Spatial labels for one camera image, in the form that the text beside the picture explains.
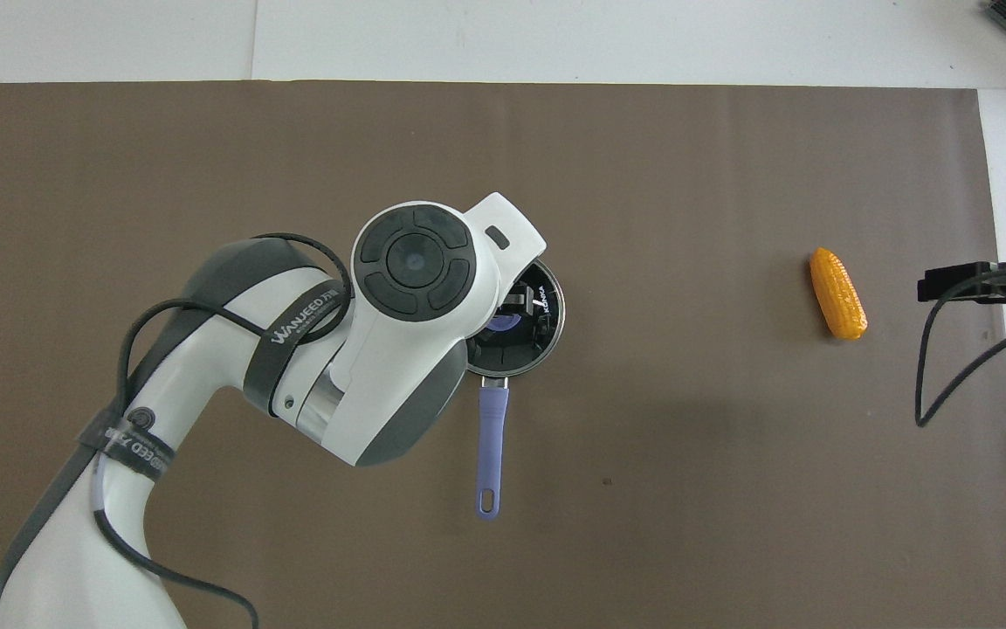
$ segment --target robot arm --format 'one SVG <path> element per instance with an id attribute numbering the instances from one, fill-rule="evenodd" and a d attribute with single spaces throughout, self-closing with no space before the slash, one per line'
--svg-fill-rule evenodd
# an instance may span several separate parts
<path id="1" fill-rule="evenodd" d="M 179 311 L 129 378 L 128 406 L 113 402 L 83 441 L 111 434 L 120 421 L 176 450 L 211 395 L 234 386 L 350 465 L 399 457 L 459 385 L 465 338 L 487 325 L 545 248 L 499 194 L 463 214 L 432 202 L 387 208 L 356 240 L 358 292 L 346 315 L 304 342 L 308 331 L 335 321 L 347 287 L 279 239 L 227 246 L 184 295 L 264 333 L 211 312 Z M 11 545 L 0 571 L 0 629 L 183 626 L 159 580 L 96 529 L 99 501 L 121 536 L 147 555 L 142 517 L 156 475 L 108 465 L 93 497 L 85 470 L 105 455 L 76 451 Z"/>

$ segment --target white floor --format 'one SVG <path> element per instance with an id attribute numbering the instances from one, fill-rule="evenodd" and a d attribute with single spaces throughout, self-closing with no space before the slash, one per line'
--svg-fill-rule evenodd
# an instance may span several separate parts
<path id="1" fill-rule="evenodd" d="M 0 83 L 242 78 L 981 89 L 1006 260 L 1006 33 L 978 0 L 0 0 Z"/>

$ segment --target black cable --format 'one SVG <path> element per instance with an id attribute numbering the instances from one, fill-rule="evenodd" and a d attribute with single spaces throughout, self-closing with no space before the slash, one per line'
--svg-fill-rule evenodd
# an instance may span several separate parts
<path id="1" fill-rule="evenodd" d="M 946 385 L 946 388 L 944 388 L 943 391 L 938 395 L 938 398 L 935 399 L 933 406 L 930 407 L 930 411 L 927 411 L 927 414 L 924 415 L 924 417 L 917 418 L 915 414 L 914 422 L 917 424 L 917 426 L 919 427 L 927 426 L 927 423 L 930 423 L 930 420 L 934 418 L 934 415 L 937 414 L 938 409 L 942 407 L 942 404 L 946 402 L 946 399 L 950 398 L 950 396 L 954 394 L 954 389 L 956 389 L 958 386 L 961 386 L 961 383 L 965 381 L 965 378 L 970 377 L 970 374 L 973 374 L 973 371 L 977 370 L 977 367 L 983 365 L 983 363 L 988 361 L 989 358 L 993 357 L 993 355 L 999 354 L 1001 353 L 1001 351 L 1005 349 L 1006 349 L 1006 339 L 1003 339 L 1002 341 L 996 343 L 996 345 L 991 346 L 989 347 L 989 349 L 983 351 L 983 353 L 981 355 L 978 355 L 977 358 L 975 358 L 974 361 L 970 362 L 970 364 L 967 367 L 964 367 L 961 373 L 957 374 L 956 377 L 954 377 L 954 379 L 951 380 L 950 383 L 948 383 L 948 385 Z"/>
<path id="2" fill-rule="evenodd" d="M 923 341 L 918 345 L 918 365 L 914 378 L 914 423 L 918 427 L 926 427 L 928 423 L 930 423 L 930 420 L 935 417 L 935 414 L 938 414 L 938 410 L 942 409 L 942 405 L 946 402 L 946 400 L 954 394 L 954 390 L 958 386 L 961 386 L 961 383 L 965 381 L 966 378 L 970 377 L 970 374 L 973 374 L 973 371 L 983 365 L 983 363 L 988 361 L 989 358 L 993 357 L 993 355 L 999 354 L 1001 351 L 1006 349 L 1006 339 L 1003 339 L 1002 341 L 996 343 L 996 345 L 983 351 L 981 355 L 978 355 L 973 362 L 970 362 L 967 367 L 964 367 L 961 373 L 957 374 L 956 377 L 954 377 L 954 379 L 946 385 L 946 388 L 944 388 L 938 398 L 935 399 L 935 402 L 931 404 L 930 410 L 927 410 L 926 414 L 923 414 L 923 378 L 926 373 L 927 347 L 930 345 L 930 331 L 931 328 L 934 327 L 934 321 L 938 317 L 938 311 L 942 310 L 942 306 L 945 306 L 947 302 L 950 302 L 950 300 L 953 300 L 955 297 L 961 295 L 963 291 L 995 279 L 1006 279 L 1006 268 L 1001 268 L 1001 270 L 998 271 L 986 272 L 986 274 L 975 275 L 973 278 L 954 284 L 950 290 L 943 292 L 942 297 L 939 297 L 938 302 L 934 304 L 934 308 L 931 308 L 930 315 L 928 315 L 926 320 L 926 325 L 923 326 Z"/>
<path id="3" fill-rule="evenodd" d="M 295 243 L 303 244 L 303 246 L 309 246 L 316 251 L 324 254 L 325 258 L 328 258 L 333 266 L 336 267 L 336 271 L 340 274 L 340 283 L 344 286 L 344 302 L 340 304 L 338 310 L 336 310 L 336 315 L 325 325 L 320 326 L 316 330 L 310 330 L 307 334 L 301 337 L 300 345 L 304 345 L 307 342 L 313 342 L 316 339 L 323 337 L 323 335 L 331 333 L 332 330 L 336 329 L 336 326 L 340 325 L 340 322 L 347 317 L 347 308 L 351 306 L 352 302 L 352 282 L 350 276 L 347 274 L 347 268 L 344 267 L 344 263 L 340 262 L 340 258 L 333 254 L 332 250 L 323 246 L 319 241 L 308 238 L 308 235 L 301 234 L 291 234 L 288 231 L 273 231 L 269 234 L 256 235 L 256 239 L 282 239 L 283 241 L 293 241 Z"/>
<path id="4" fill-rule="evenodd" d="M 170 310 L 173 308 L 182 309 L 194 309 L 194 310 L 204 310 L 211 312 L 213 315 L 219 315 L 220 317 L 231 321 L 236 326 L 247 330 L 252 334 L 263 335 L 267 333 L 267 330 L 256 326 L 255 323 L 248 321 L 231 312 L 224 307 L 216 306 L 212 303 L 206 303 L 203 301 L 198 301 L 195 299 L 168 299 L 160 303 L 156 303 L 147 311 L 143 312 L 135 322 L 131 323 L 131 327 L 127 331 L 127 335 L 123 338 L 123 347 L 120 349 L 119 354 L 119 379 L 116 382 L 116 401 L 119 404 L 119 409 L 116 410 L 117 417 L 123 417 L 127 414 L 127 409 L 129 404 L 131 404 L 131 394 L 129 394 L 129 364 L 131 363 L 131 349 L 135 346 L 135 338 L 139 335 L 142 330 L 151 319 L 155 318 L 157 315 L 162 314 L 165 310 Z M 103 533 L 105 539 L 108 540 L 109 544 L 116 548 L 116 551 L 123 555 L 124 559 L 131 562 L 132 565 L 138 566 L 144 570 L 149 571 L 149 573 L 156 574 L 157 577 L 163 578 L 168 581 L 179 583 L 181 586 L 188 586 L 188 588 L 194 588 L 196 590 L 203 590 L 206 593 L 216 594 L 216 596 L 223 597 L 230 601 L 235 602 L 242 606 L 243 609 L 247 610 L 248 616 L 250 616 L 252 629 L 259 629 L 259 613 L 255 611 L 255 605 L 252 605 L 250 601 L 244 599 L 238 593 L 232 593 L 231 590 L 227 588 L 221 588 L 216 586 L 215 583 L 208 583 L 207 581 L 200 581 L 199 579 L 193 579 L 191 577 L 184 576 L 184 574 L 177 573 L 175 570 L 170 570 L 165 568 L 165 566 L 160 565 L 151 558 L 145 557 L 145 555 L 138 553 L 134 546 L 128 544 L 127 540 L 120 536 L 119 532 L 116 531 L 115 527 L 111 525 L 111 521 L 108 519 L 108 514 L 101 508 L 93 511 L 96 516 L 96 524 L 100 526 L 100 532 Z"/>
<path id="5" fill-rule="evenodd" d="M 336 267 L 336 270 L 340 272 L 341 282 L 344 286 L 344 302 L 340 304 L 340 309 L 336 310 L 335 316 L 324 326 L 320 326 L 319 329 L 311 330 L 302 337 L 301 342 L 312 342 L 316 339 L 323 337 L 323 335 L 331 333 L 336 326 L 340 325 L 344 317 L 347 315 L 347 308 L 351 304 L 352 298 L 352 284 L 350 279 L 348 279 L 347 268 L 344 268 L 343 262 L 336 254 L 333 254 L 332 250 L 323 246 L 318 241 L 308 238 L 307 235 L 299 234 L 289 234 L 288 232 L 273 232 L 273 234 L 263 234 L 257 235 L 257 239 L 282 239 L 284 241 L 295 241 L 298 243 L 305 244 L 315 250 L 324 254 Z M 182 309 L 195 309 L 204 310 L 211 312 L 212 315 L 219 315 L 228 321 L 231 321 L 236 326 L 247 330 L 252 334 L 264 335 L 267 330 L 257 326 L 248 319 L 240 317 L 235 312 L 226 310 L 223 306 L 216 306 L 212 303 L 207 303 L 195 299 L 168 299 L 163 302 L 155 304 L 147 311 L 143 312 L 135 322 L 129 327 L 127 335 L 123 338 L 123 347 L 120 349 L 119 354 L 119 373 L 117 373 L 116 379 L 116 401 L 119 404 L 119 409 L 116 409 L 117 417 L 123 417 L 129 404 L 131 404 L 131 394 L 129 392 L 129 364 L 131 363 L 131 350 L 135 346 L 135 339 L 140 333 L 143 327 L 150 322 L 151 319 L 155 318 L 161 312 L 165 310 L 170 310 L 173 308 Z M 149 571 L 149 573 L 156 574 L 157 577 L 163 578 L 168 581 L 179 583 L 181 586 L 188 586 L 188 588 L 194 588 L 196 590 L 203 590 L 206 593 L 216 594 L 216 596 L 223 597 L 230 601 L 235 602 L 242 606 L 244 610 L 247 610 L 248 616 L 250 616 L 252 629 L 259 629 L 259 613 L 255 611 L 255 605 L 252 605 L 250 601 L 243 598 L 238 593 L 232 593 L 231 590 L 227 588 L 221 588 L 216 586 L 215 583 L 208 583 L 207 581 L 200 581 L 199 579 L 193 579 L 184 574 L 177 573 L 175 570 L 170 570 L 165 568 L 165 566 L 160 565 L 151 558 L 145 557 L 145 555 L 138 553 L 134 546 L 128 544 L 127 540 L 120 536 L 119 532 L 116 531 L 115 527 L 111 525 L 111 521 L 108 519 L 108 514 L 103 508 L 96 509 L 93 511 L 96 517 L 96 524 L 100 526 L 100 532 L 103 533 L 105 539 L 108 540 L 109 544 L 116 548 L 116 551 L 121 554 L 124 559 L 128 562 L 133 563 L 144 570 Z"/>
<path id="6" fill-rule="evenodd" d="M 259 629 L 259 613 L 255 611 L 255 605 L 252 605 L 250 601 L 243 598 L 238 593 L 232 593 L 231 590 L 227 588 L 221 588 L 216 586 L 215 583 L 208 583 L 207 581 L 200 581 L 199 579 L 193 579 L 191 577 L 184 576 L 184 574 L 176 573 L 173 570 L 161 566 L 151 558 L 145 557 L 142 553 L 138 553 L 134 546 L 128 544 L 127 540 L 119 536 L 116 532 L 114 526 L 111 525 L 111 520 L 108 519 L 108 514 L 103 510 L 99 509 L 92 511 L 93 516 L 96 517 L 96 524 L 100 526 L 100 532 L 103 536 L 107 538 L 109 544 L 114 546 L 119 554 L 123 555 L 128 562 L 133 563 L 133 565 L 140 566 L 145 570 L 156 574 L 157 577 L 161 577 L 167 581 L 172 581 L 173 583 L 180 583 L 181 586 L 188 586 L 188 588 L 194 588 L 196 590 L 203 590 L 206 593 L 215 594 L 215 596 L 223 597 L 230 601 L 235 602 L 242 606 L 244 610 L 247 610 L 247 615 L 250 617 L 252 629 Z"/>
<path id="7" fill-rule="evenodd" d="M 161 312 L 165 310 L 170 310 L 172 308 L 188 308 L 195 310 L 206 310 L 211 312 L 213 315 L 219 315 L 220 317 L 231 321 L 236 326 L 247 330 L 252 334 L 263 335 L 267 333 L 267 330 L 256 326 L 247 319 L 243 319 L 235 312 L 226 310 L 223 306 L 216 306 L 212 303 L 206 303 L 203 301 L 198 301 L 195 299 L 167 299 L 161 303 L 156 303 L 147 311 L 143 312 L 135 322 L 131 323 L 131 328 L 127 331 L 127 335 L 123 337 L 123 349 L 120 349 L 119 353 L 119 373 L 117 373 L 116 378 L 116 400 L 119 401 L 120 409 L 116 410 L 116 413 L 123 417 L 123 414 L 127 412 L 129 406 L 131 406 L 131 394 L 129 394 L 129 370 L 131 369 L 131 349 L 135 346 L 135 338 L 139 335 L 142 328 L 150 322 L 151 319 L 155 318 Z"/>

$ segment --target control button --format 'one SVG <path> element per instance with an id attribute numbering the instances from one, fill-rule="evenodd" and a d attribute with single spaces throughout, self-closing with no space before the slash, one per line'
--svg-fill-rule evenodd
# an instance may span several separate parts
<path id="1" fill-rule="evenodd" d="M 464 222 L 450 212 L 435 206 L 435 204 L 420 204 L 413 208 L 413 223 L 418 227 L 430 229 L 445 241 L 449 249 L 463 248 L 468 244 L 468 235 Z"/>
<path id="2" fill-rule="evenodd" d="M 406 234 L 394 241 L 387 252 L 391 278 L 403 287 L 430 286 L 445 268 L 445 255 L 430 235 Z"/>
<path id="3" fill-rule="evenodd" d="M 506 239 L 506 235 L 503 235 L 503 231 L 500 231 L 499 227 L 492 225 L 491 227 L 484 229 L 484 232 L 487 232 L 488 239 L 491 239 L 495 241 L 495 244 L 498 244 L 498 246 L 500 247 L 500 251 L 506 250 L 506 248 L 511 247 L 511 241 L 508 241 Z"/>
<path id="4" fill-rule="evenodd" d="M 395 312 L 413 315 L 418 311 L 418 302 L 413 295 L 404 294 L 390 286 L 390 282 L 387 282 L 387 278 L 383 278 L 382 274 L 368 275 L 363 279 L 363 288 L 367 291 L 368 297 L 373 297 L 375 301 Z"/>
<path id="5" fill-rule="evenodd" d="M 468 282 L 468 270 L 470 270 L 470 264 L 467 260 L 454 260 L 450 263 L 445 279 L 435 290 L 430 291 L 430 306 L 434 310 L 441 310 L 448 306 L 448 303 L 456 299 L 456 295 L 460 295 L 464 284 Z"/>
<path id="6" fill-rule="evenodd" d="M 383 246 L 386 246 L 391 235 L 401 228 L 402 213 L 398 210 L 380 218 L 367 230 L 367 235 L 364 235 L 363 242 L 360 243 L 360 262 L 378 262 L 382 258 Z"/>

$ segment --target yellow corn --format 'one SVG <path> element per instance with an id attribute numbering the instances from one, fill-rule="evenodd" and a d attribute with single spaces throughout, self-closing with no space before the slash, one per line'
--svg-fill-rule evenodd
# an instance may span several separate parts
<path id="1" fill-rule="evenodd" d="M 831 333 L 847 340 L 861 337 L 867 330 L 867 317 L 841 259 L 827 249 L 817 248 L 810 256 L 810 276 Z"/>

